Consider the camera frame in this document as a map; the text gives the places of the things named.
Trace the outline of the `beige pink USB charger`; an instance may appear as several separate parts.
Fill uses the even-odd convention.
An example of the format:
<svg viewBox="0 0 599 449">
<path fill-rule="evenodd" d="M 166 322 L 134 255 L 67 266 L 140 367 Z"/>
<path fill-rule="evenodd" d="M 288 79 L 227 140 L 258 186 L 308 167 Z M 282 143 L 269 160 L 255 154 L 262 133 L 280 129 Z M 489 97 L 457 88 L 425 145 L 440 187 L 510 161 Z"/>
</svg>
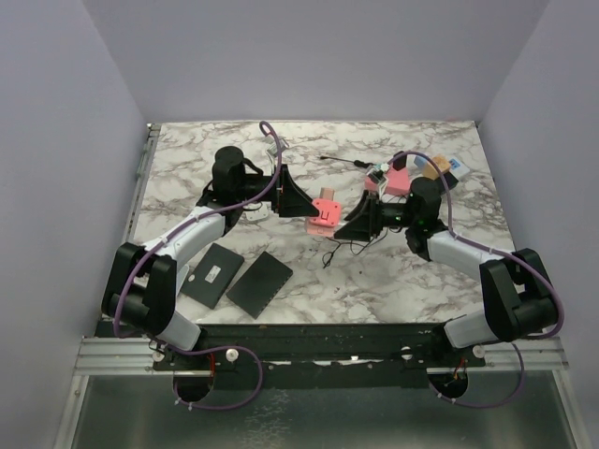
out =
<svg viewBox="0 0 599 449">
<path fill-rule="evenodd" d="M 332 201 L 334 199 L 335 191 L 332 188 L 323 187 L 320 191 L 320 198 L 328 201 Z"/>
</svg>

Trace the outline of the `pink square plug adapter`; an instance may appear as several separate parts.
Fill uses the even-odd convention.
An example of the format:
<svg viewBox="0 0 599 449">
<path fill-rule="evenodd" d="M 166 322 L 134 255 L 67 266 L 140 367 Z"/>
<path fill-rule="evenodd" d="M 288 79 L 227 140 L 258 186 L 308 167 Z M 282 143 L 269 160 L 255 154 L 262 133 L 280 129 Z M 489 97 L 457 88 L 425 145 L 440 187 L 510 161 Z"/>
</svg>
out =
<svg viewBox="0 0 599 449">
<path fill-rule="evenodd" d="M 342 206 L 339 202 L 327 198 L 316 198 L 313 200 L 313 205 L 319 214 L 310 218 L 312 225 L 333 228 L 340 222 Z"/>
</svg>

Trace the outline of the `white plug adapter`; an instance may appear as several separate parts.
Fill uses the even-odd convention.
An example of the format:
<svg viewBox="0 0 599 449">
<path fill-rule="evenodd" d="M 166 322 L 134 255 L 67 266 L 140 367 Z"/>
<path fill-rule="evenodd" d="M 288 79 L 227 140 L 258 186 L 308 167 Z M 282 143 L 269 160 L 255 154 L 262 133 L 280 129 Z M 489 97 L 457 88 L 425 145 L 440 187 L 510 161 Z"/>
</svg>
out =
<svg viewBox="0 0 599 449">
<path fill-rule="evenodd" d="M 245 218 L 250 223 L 256 223 L 266 220 L 270 213 L 266 204 L 262 204 L 259 208 L 248 210 L 244 213 Z"/>
</svg>

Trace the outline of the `pink cube socket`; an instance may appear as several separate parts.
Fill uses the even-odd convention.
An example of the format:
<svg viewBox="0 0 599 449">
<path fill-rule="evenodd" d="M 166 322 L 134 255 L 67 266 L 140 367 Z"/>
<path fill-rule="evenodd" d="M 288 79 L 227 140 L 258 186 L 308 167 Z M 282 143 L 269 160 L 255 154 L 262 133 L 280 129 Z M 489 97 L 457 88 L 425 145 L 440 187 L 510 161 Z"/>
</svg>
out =
<svg viewBox="0 0 599 449">
<path fill-rule="evenodd" d="M 332 238 L 338 223 L 338 220 L 322 221 L 316 217 L 310 217 L 305 220 L 305 230 L 311 236 Z"/>
</svg>

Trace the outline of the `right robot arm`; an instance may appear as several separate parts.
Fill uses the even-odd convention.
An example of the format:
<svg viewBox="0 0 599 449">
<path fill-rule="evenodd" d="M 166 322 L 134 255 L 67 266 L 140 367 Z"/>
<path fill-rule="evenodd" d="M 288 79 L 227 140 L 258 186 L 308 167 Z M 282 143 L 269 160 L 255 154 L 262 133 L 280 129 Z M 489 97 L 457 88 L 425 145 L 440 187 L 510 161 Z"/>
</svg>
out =
<svg viewBox="0 0 599 449">
<path fill-rule="evenodd" d="M 464 348 L 477 344 L 555 335 L 563 310 L 539 254 L 530 249 L 507 253 L 459 236 L 440 219 L 441 204 L 437 183 L 427 178 L 412 182 L 403 203 L 385 203 L 366 191 L 334 237 L 368 242 L 385 228 L 401 229 L 412 253 L 480 283 L 481 310 L 436 330 L 430 354 L 439 365 L 452 365 Z"/>
</svg>

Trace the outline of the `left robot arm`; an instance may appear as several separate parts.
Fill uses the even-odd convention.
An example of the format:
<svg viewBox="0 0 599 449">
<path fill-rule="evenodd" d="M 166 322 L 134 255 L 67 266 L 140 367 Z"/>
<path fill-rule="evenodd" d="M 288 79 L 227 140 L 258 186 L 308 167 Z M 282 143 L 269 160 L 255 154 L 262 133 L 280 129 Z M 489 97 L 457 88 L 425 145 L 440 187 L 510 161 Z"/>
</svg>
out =
<svg viewBox="0 0 599 449">
<path fill-rule="evenodd" d="M 189 271 L 189 261 L 226 235 L 244 208 L 268 202 L 282 218 L 315 217 L 312 199 L 278 163 L 265 175 L 241 149 L 227 146 L 214 156 L 212 180 L 192 211 L 174 228 L 142 245 L 122 244 L 116 251 L 101 310 L 115 326 L 132 326 L 174 346 L 183 367 L 196 369 L 207 347 L 200 328 L 176 310 L 176 297 Z"/>
</svg>

